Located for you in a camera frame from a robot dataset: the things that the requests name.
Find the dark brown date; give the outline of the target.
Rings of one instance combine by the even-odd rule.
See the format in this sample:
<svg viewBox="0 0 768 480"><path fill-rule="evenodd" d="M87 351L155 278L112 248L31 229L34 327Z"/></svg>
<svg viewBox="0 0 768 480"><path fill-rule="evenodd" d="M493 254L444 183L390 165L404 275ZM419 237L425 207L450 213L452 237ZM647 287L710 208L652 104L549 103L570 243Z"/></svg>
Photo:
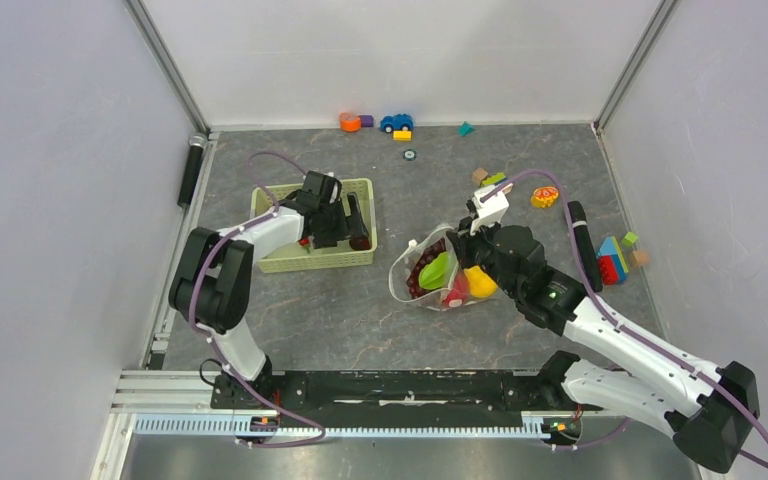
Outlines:
<svg viewBox="0 0 768 480"><path fill-rule="evenodd" d="M366 235L353 235L349 239L349 247L353 251L369 251L372 249L371 238Z"/></svg>

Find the pale green plastic basket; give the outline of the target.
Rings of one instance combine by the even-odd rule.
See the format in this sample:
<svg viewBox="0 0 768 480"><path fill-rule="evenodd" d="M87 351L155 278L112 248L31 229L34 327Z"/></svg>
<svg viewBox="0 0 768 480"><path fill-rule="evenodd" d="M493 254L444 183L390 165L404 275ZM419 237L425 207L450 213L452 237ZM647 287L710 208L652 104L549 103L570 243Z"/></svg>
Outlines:
<svg viewBox="0 0 768 480"><path fill-rule="evenodd" d="M341 200L349 211L346 197L357 196L359 212L368 231L370 248L353 250L349 240L340 241L336 247L316 249L298 243L285 245L260 259L256 266L267 274L306 270L347 268L366 266L373 263L378 247L376 212L372 181L368 178L342 180Z"/></svg>

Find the green leaf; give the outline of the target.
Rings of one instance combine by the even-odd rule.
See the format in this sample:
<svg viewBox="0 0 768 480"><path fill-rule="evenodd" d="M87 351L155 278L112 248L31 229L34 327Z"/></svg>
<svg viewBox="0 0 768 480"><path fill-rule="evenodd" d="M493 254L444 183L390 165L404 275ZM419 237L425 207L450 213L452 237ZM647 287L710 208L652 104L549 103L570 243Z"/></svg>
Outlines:
<svg viewBox="0 0 768 480"><path fill-rule="evenodd" d="M454 253L439 253L420 270L417 277L418 286L427 291L446 288L450 285L456 267L457 257Z"/></svg>

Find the red tomato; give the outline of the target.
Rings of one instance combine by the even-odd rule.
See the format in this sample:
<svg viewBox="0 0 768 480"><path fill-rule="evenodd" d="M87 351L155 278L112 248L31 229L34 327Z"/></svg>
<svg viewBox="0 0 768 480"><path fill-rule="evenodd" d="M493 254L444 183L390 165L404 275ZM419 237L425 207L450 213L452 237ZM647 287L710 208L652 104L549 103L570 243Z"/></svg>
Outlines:
<svg viewBox="0 0 768 480"><path fill-rule="evenodd" d="M466 275L462 271L459 271L454 277L449 292L443 296L441 305L447 309L457 308L466 303L469 298L469 281Z"/></svg>

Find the clear dotted zip bag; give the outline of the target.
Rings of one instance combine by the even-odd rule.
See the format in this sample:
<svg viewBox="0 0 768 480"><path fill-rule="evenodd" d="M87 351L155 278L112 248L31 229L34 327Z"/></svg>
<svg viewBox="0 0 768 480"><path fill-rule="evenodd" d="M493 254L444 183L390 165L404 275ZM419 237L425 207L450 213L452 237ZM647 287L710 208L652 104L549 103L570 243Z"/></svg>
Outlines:
<svg viewBox="0 0 768 480"><path fill-rule="evenodd" d="M444 312L495 298L499 287L477 267L462 268L447 234L454 228L440 224L426 237L412 239L391 265L388 287L402 304Z"/></svg>

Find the purple grape bunch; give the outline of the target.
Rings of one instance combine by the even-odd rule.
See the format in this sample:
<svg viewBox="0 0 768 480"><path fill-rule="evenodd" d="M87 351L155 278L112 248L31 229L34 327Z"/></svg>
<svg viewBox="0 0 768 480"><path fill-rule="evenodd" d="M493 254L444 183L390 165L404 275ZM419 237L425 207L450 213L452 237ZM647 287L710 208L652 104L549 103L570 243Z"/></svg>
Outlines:
<svg viewBox="0 0 768 480"><path fill-rule="evenodd" d="M430 246L428 246L423 253L420 255L419 259L415 262L413 268L410 271L410 274L408 278L406 279L406 286L408 288L408 293L410 294L410 297L412 299L418 299L424 295L427 295L433 291L427 291L423 290L421 287L418 286L417 283L417 277L422 269L422 267L431 259L436 257L439 253L442 253L444 251L448 251L446 247L446 242L444 239L440 239Z"/></svg>

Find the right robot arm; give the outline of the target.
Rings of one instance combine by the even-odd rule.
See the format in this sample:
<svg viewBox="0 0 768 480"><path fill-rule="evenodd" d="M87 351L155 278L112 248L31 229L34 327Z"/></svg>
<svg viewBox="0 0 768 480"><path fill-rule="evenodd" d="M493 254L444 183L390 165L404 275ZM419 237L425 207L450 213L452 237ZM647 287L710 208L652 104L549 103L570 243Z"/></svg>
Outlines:
<svg viewBox="0 0 768 480"><path fill-rule="evenodd" d="M614 411L667 435L701 467L725 474L760 428L754 372L689 354L617 312L587 284L550 266L543 245L523 226L456 230L447 235L463 267L476 267L531 324L613 361L609 372L557 352L537 382L551 408L570 401Z"/></svg>

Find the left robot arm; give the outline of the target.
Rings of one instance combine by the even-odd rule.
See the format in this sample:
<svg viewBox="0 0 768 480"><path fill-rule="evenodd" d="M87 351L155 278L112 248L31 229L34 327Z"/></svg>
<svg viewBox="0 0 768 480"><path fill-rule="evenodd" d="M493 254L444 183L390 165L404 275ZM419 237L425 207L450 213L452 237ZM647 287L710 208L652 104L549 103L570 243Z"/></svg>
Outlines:
<svg viewBox="0 0 768 480"><path fill-rule="evenodd" d="M255 408L274 394L274 381L264 374L268 357L245 320L258 262L292 249L292 257L265 268L363 266L371 263L377 246L367 179L340 181L310 171L298 185L257 191L265 198L259 215L224 229L197 227L189 233L168 292L170 307L205 336L221 368L238 378L238 397Z"/></svg>

